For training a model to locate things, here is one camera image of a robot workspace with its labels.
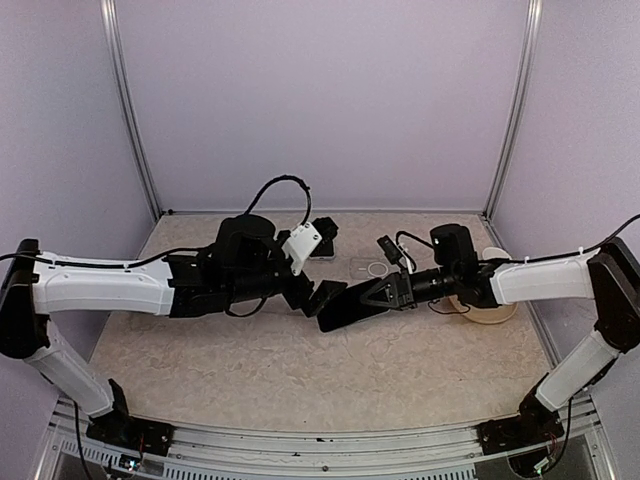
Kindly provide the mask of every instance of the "granite-pattern table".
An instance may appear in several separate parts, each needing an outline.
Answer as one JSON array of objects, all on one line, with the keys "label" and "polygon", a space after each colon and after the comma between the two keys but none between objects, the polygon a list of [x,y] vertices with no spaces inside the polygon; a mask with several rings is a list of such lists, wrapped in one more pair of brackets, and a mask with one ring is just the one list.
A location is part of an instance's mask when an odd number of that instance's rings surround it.
[{"label": "granite-pattern table", "polygon": [[[265,214],[292,228],[300,214]],[[491,245],[475,215],[338,213],[335,260],[305,271],[356,282],[353,258],[379,258],[376,239],[399,229],[428,238],[436,225],[467,225],[477,250]],[[221,215],[164,216],[144,256],[215,240]],[[407,240],[421,268],[431,252]],[[250,310],[253,304],[235,305]],[[450,308],[443,302],[440,308]],[[500,325],[440,316],[422,305],[323,334],[281,298],[259,314],[156,318],[113,313],[92,364],[124,388],[133,414],[174,422],[272,431],[396,430],[514,413],[548,369],[526,309]]]}]

